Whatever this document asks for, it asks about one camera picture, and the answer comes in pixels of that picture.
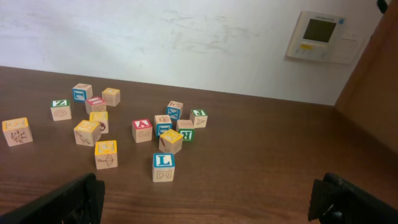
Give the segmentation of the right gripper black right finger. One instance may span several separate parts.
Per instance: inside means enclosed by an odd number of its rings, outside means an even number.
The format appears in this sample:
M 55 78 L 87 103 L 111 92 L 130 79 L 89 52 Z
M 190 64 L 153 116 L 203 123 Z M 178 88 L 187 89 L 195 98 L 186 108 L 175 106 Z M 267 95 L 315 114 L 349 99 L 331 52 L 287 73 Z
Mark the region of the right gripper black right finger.
M 397 224 L 397 210 L 334 173 L 313 181 L 308 221 Z

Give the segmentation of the red A block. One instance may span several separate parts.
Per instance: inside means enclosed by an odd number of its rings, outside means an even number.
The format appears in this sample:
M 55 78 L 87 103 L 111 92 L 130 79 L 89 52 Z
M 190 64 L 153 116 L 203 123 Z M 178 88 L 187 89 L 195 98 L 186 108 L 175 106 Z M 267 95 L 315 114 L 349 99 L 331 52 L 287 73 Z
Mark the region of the red A block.
M 149 119 L 132 121 L 132 136 L 136 143 L 152 140 L 152 124 Z

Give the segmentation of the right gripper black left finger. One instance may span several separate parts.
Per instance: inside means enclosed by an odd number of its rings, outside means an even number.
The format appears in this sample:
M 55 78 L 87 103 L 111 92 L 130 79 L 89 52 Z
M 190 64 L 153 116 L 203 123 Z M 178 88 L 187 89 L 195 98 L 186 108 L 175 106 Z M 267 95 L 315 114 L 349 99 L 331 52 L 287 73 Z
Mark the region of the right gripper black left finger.
M 104 181 L 89 173 L 1 215 L 1 223 L 100 224 L 104 195 Z

